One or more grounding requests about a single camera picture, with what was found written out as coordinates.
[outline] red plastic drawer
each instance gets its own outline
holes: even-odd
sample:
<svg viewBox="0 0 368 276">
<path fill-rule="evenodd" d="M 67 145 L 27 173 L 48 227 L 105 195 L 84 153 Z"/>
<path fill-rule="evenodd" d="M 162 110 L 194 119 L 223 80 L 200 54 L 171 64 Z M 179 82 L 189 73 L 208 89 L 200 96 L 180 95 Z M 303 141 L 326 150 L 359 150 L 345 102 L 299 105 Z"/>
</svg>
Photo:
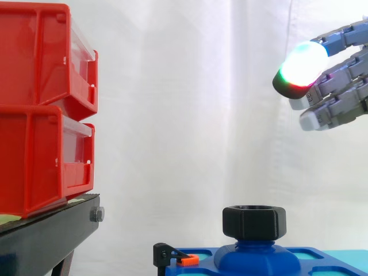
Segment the red plastic drawer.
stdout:
<svg viewBox="0 0 368 276">
<path fill-rule="evenodd" d="M 97 112 L 98 55 L 69 7 L 0 2 L 0 105 L 56 105 L 80 121 Z"/>
<path fill-rule="evenodd" d="M 94 127 L 57 106 L 0 106 L 0 214 L 28 217 L 93 188 Z"/>
</svg>

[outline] robot finger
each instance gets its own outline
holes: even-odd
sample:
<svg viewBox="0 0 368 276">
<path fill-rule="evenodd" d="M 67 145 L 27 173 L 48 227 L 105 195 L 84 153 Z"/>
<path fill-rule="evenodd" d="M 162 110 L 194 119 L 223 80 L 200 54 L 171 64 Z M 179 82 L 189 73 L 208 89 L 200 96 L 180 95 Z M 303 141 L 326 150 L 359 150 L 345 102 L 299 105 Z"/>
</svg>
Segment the robot finger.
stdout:
<svg viewBox="0 0 368 276">
<path fill-rule="evenodd" d="M 327 50 L 328 56 L 333 56 L 352 45 L 368 43 L 367 34 L 368 20 L 363 20 L 322 34 L 311 41 L 320 43 Z"/>
<path fill-rule="evenodd" d="M 323 100 L 331 93 L 336 93 L 354 79 L 368 74 L 368 47 L 363 49 L 340 64 L 324 71 L 310 87 L 306 96 L 301 99 L 290 99 L 290 106 L 294 110 L 303 110 Z"/>
<path fill-rule="evenodd" d="M 300 125 L 305 131 L 312 131 L 346 124 L 367 113 L 367 99 L 368 75 L 365 75 L 303 112 Z"/>
</svg>

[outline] white backdrop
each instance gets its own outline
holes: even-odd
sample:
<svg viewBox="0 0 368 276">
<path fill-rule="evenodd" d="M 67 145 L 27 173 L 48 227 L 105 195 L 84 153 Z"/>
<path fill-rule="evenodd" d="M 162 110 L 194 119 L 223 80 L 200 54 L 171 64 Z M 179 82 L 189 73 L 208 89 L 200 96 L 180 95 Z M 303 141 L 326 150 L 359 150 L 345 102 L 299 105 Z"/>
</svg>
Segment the white backdrop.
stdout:
<svg viewBox="0 0 368 276">
<path fill-rule="evenodd" d="M 221 211 L 235 204 L 284 207 L 281 245 L 367 249 L 368 117 L 303 132 L 271 85 L 285 53 L 359 21 L 365 2 L 66 1 L 99 52 L 87 121 L 106 209 L 71 275 L 156 275 L 157 242 L 230 243 Z"/>
</svg>

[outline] black plastic knob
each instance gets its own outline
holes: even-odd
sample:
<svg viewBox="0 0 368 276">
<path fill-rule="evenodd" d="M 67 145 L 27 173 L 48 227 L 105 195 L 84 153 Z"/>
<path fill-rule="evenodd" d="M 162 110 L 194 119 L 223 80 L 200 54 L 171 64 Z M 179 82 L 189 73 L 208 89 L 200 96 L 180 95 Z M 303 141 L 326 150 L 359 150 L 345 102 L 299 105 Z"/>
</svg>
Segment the black plastic knob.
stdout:
<svg viewBox="0 0 368 276">
<path fill-rule="evenodd" d="M 286 212 L 273 206 L 232 206 L 223 210 L 223 232 L 237 240 L 277 240 L 286 234 Z"/>
</svg>

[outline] blue plastic base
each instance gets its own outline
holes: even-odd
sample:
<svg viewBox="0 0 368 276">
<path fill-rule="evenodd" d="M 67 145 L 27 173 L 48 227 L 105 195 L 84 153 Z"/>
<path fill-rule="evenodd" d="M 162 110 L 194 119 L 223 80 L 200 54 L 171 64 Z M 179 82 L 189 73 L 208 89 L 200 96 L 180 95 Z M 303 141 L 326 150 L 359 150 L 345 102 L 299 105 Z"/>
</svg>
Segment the blue plastic base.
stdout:
<svg viewBox="0 0 368 276">
<path fill-rule="evenodd" d="M 295 254 L 300 261 L 300 271 L 288 274 L 272 274 L 274 276 L 368 276 L 368 251 L 327 251 L 322 252 L 309 247 L 284 248 Z M 261 273 L 240 273 L 219 270 L 215 265 L 214 255 L 219 248 L 184 248 L 187 254 L 200 255 L 198 266 L 179 267 L 175 261 L 166 268 L 166 276 L 263 276 Z"/>
</svg>

